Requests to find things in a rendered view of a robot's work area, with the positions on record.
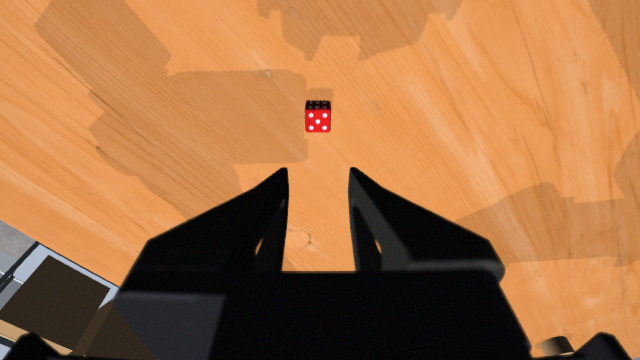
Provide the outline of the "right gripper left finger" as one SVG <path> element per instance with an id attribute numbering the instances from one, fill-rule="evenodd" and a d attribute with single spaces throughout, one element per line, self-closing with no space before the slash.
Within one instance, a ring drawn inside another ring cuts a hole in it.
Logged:
<path id="1" fill-rule="evenodd" d="M 288 207 L 288 168 L 282 167 L 254 188 L 147 240 L 131 268 L 157 264 L 282 271 Z"/>

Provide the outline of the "red die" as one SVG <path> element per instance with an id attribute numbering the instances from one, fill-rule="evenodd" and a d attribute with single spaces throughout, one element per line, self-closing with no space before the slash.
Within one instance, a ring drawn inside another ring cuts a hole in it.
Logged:
<path id="1" fill-rule="evenodd" d="M 305 131 L 328 133 L 331 130 L 330 101 L 306 101 Z"/>

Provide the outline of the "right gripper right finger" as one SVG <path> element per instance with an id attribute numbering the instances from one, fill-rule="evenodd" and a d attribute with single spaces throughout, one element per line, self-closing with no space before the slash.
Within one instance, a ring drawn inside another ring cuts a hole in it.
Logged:
<path id="1" fill-rule="evenodd" d="M 499 284 L 505 275 L 488 239 L 387 190 L 356 167 L 349 169 L 348 205 L 355 271 L 478 268 Z"/>

